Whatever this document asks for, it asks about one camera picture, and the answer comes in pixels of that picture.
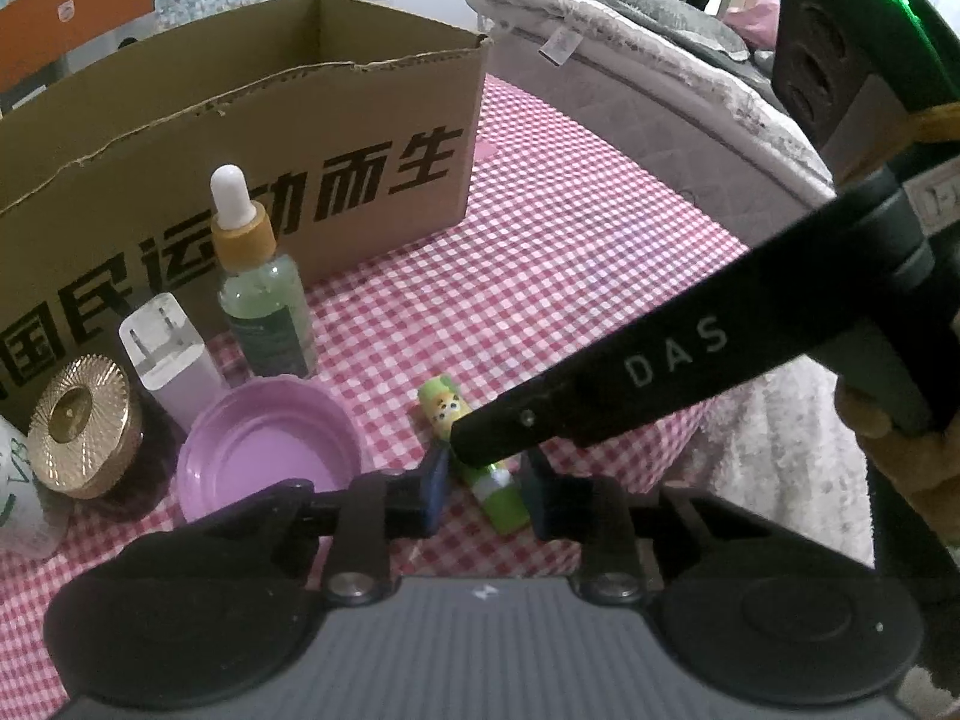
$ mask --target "pink cloth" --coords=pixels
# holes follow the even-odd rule
[[[723,23],[742,37],[748,46],[771,52],[776,48],[779,0],[746,0],[742,8],[727,9]]]
[[[328,279],[308,296],[319,379],[352,412],[372,467],[412,467],[424,456],[430,428],[416,388],[431,376],[449,372],[472,403],[486,403],[744,251],[608,143],[492,77],[479,134],[486,158],[474,167],[460,225]],[[211,346],[229,378],[245,373],[229,338]],[[603,472],[629,490],[648,490],[705,408],[590,450],[555,440],[547,453],[560,470]],[[40,720],[66,699],[42,640],[54,593],[141,533],[181,521],[174,493],[133,524],[78,512],[50,560],[0,555],[2,720]],[[459,485],[440,533],[392,553],[398,573],[474,576],[568,572],[578,555],[568,542],[538,543],[530,529],[501,538]]]

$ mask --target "red and white checkered tablecloth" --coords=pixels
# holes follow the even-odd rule
[[[427,378],[449,372],[469,400],[485,403],[743,251],[607,143],[497,79],[486,85],[480,139],[496,153],[474,169],[463,223],[310,295],[320,381],[352,412],[377,467],[414,466],[424,454],[429,429],[416,388]],[[214,347],[228,374],[242,372],[230,341]],[[613,474],[646,490],[704,408],[587,451],[551,442],[548,454],[558,469]],[[44,718],[65,700],[41,635],[56,590],[178,518],[172,494],[133,524],[78,512],[50,560],[0,556],[0,718]],[[457,488],[438,536],[397,546],[394,557],[404,573],[544,574],[570,570],[577,551],[536,543],[529,530],[496,536]]]

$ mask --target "gold jar lid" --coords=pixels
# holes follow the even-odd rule
[[[37,479],[73,498],[95,498],[130,466],[142,439],[140,404],[126,372],[99,354],[69,362],[43,391],[27,455]]]

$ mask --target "white charger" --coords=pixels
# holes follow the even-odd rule
[[[143,386],[188,432],[200,412],[229,389],[171,293],[160,293],[124,319],[120,341]]]

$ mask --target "orange panel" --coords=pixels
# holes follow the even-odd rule
[[[14,0],[0,10],[0,89],[152,9],[154,0]]]

